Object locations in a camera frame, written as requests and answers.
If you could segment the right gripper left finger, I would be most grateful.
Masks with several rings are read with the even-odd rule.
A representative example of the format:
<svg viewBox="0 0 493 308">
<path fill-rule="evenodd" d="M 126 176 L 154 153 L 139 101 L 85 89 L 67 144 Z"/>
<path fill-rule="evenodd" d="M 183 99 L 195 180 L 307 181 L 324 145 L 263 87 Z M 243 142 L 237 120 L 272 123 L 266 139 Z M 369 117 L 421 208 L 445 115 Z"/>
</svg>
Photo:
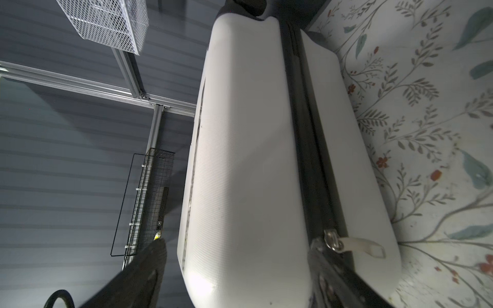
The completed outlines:
<svg viewBox="0 0 493 308">
<path fill-rule="evenodd" d="M 156 307 L 167 256 L 165 240 L 153 241 L 82 306 Z"/>
</svg>

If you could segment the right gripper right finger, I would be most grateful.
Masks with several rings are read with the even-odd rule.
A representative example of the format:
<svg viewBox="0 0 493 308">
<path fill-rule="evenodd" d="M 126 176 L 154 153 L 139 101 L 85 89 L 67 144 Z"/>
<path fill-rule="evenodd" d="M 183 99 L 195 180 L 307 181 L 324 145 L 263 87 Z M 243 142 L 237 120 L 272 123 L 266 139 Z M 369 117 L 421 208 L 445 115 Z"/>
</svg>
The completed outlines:
<svg viewBox="0 0 493 308">
<path fill-rule="evenodd" d="M 313 286 L 309 307 L 391 307 L 321 238 L 311 242 L 308 264 Z"/>
</svg>

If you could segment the white hard-shell suitcase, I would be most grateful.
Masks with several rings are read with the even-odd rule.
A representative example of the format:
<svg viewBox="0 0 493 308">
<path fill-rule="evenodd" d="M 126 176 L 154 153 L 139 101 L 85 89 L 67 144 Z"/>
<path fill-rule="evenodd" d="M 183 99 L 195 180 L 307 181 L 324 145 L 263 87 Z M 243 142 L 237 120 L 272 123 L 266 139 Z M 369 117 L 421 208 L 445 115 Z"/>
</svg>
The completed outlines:
<svg viewBox="0 0 493 308">
<path fill-rule="evenodd" d="M 401 256 L 338 57 L 264 1 L 227 1 L 206 53 L 177 257 L 195 307 L 309 307 L 321 238 L 389 304 Z"/>
</svg>

